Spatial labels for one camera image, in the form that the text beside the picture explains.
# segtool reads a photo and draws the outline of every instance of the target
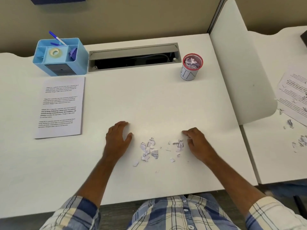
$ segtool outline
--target clear adhesive tape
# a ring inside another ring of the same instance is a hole
[[[62,51],[57,48],[57,47],[54,47],[52,49],[49,50],[49,55],[52,57],[52,58],[59,58],[61,57],[62,55]]]

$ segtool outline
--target cubicle wall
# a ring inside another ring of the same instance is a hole
[[[35,6],[0,0],[0,52],[33,55],[38,40],[83,44],[206,33],[220,0],[87,0]]]
[[[235,1],[249,31],[271,35],[285,27],[307,25],[307,0]]]

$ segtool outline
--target blue and white plaid shirt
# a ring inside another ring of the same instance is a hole
[[[129,230],[239,229],[211,194],[156,198],[146,201],[133,215]],[[50,217],[44,230],[97,230],[98,208],[89,200],[73,196]],[[251,208],[246,218],[248,230],[307,230],[307,220],[272,197],[264,197]]]

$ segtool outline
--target gray wood floor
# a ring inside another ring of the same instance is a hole
[[[245,228],[244,217],[239,213],[238,209],[230,199],[229,195],[224,191],[211,192],[221,205],[223,210],[228,214],[232,221],[242,230]],[[307,197],[302,197],[304,204],[307,204]],[[296,205],[291,198],[283,198],[280,200],[284,205],[298,213]],[[104,205],[100,207],[101,223],[100,230],[123,230],[131,220],[133,213],[139,208],[143,201],[126,202],[119,204]],[[50,213],[42,213],[28,216],[18,216],[6,219],[0,219],[1,230],[38,230],[44,222],[52,216]]]

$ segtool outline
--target pen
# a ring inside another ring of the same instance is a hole
[[[51,42],[50,44],[52,44],[52,45],[54,45],[54,46],[60,46],[59,44],[54,43],[54,42]]]
[[[54,38],[59,40],[63,45],[66,45],[59,37],[57,37],[55,34],[53,34],[51,31],[49,31],[49,34],[51,34]]]

